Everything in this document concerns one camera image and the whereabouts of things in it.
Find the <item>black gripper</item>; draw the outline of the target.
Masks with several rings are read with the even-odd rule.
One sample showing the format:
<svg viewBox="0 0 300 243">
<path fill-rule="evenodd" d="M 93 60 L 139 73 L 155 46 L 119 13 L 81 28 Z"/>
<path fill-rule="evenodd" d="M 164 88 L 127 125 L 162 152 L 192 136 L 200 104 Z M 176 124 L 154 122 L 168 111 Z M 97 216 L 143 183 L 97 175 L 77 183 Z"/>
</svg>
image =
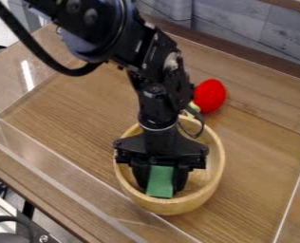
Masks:
<svg viewBox="0 0 300 243">
<path fill-rule="evenodd" d="M 114 161 L 132 167 L 138 186 L 147 187 L 150 166 L 175 167 L 172 174 L 174 193 L 184 190 L 188 170 L 206 168 L 210 148 L 196 141 L 203 135 L 204 124 L 190 133 L 176 121 L 164 128 L 146 127 L 140 122 L 112 142 Z"/>
</svg>

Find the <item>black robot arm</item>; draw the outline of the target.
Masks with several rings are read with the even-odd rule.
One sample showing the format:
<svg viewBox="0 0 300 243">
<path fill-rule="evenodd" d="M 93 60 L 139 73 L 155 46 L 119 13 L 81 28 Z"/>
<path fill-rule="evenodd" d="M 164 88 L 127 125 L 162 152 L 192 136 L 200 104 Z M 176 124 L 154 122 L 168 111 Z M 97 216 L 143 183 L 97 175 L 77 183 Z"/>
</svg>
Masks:
<svg viewBox="0 0 300 243">
<path fill-rule="evenodd" d="M 111 61 L 126 69 L 138 94 L 140 133 L 112 143 L 115 161 L 132 168 L 138 186 L 166 177 L 180 192 L 188 172 L 206 167 L 210 149 L 180 126 L 194 85 L 178 44 L 138 14 L 132 0 L 24 0 L 57 25 L 69 52 L 91 67 Z"/>
</svg>

